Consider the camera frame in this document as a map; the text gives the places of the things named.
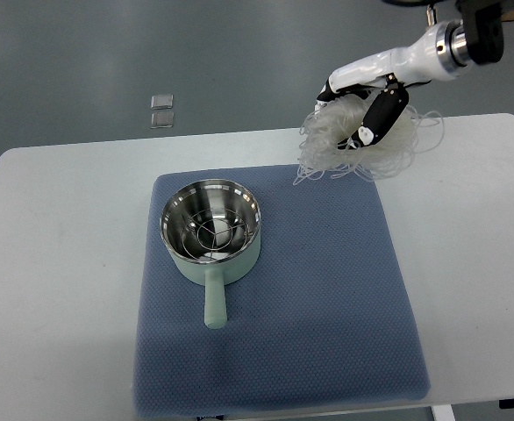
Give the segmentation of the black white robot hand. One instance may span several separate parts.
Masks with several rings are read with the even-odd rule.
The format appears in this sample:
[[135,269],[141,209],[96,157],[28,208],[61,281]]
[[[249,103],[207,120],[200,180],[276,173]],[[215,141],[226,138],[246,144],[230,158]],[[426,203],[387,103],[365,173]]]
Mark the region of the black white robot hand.
[[414,44],[370,55],[334,70],[321,89],[315,107],[320,111],[337,98],[375,94],[359,127],[338,142],[339,150],[358,150],[378,144],[409,103],[410,86],[450,81],[472,63],[467,36],[459,20],[432,25]]

